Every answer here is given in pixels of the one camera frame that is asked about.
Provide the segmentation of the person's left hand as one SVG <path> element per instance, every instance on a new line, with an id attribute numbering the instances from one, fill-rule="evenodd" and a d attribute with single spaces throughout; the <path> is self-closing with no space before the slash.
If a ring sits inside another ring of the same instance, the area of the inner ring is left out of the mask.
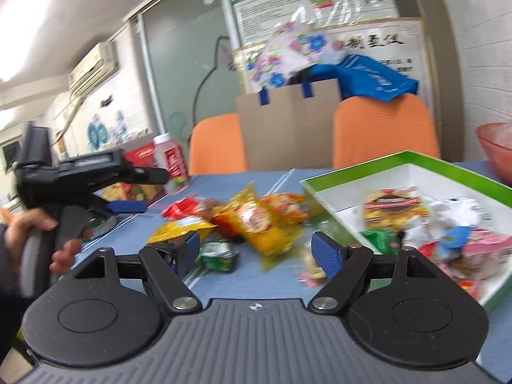
<path id="1" fill-rule="evenodd" d="M 23 247 L 28 232 L 32 228 L 53 231 L 56 227 L 56 220 L 42 208 L 31 209 L 11 217 L 4 233 L 4 248 L 9 265 L 16 276 L 19 275 Z M 87 226 L 79 237 L 72 238 L 62 246 L 61 250 L 55 252 L 52 256 L 50 271 L 58 276 L 67 274 L 75 263 L 76 255 L 82 250 L 83 239 L 91 237 L 92 233 L 92 228 Z"/>

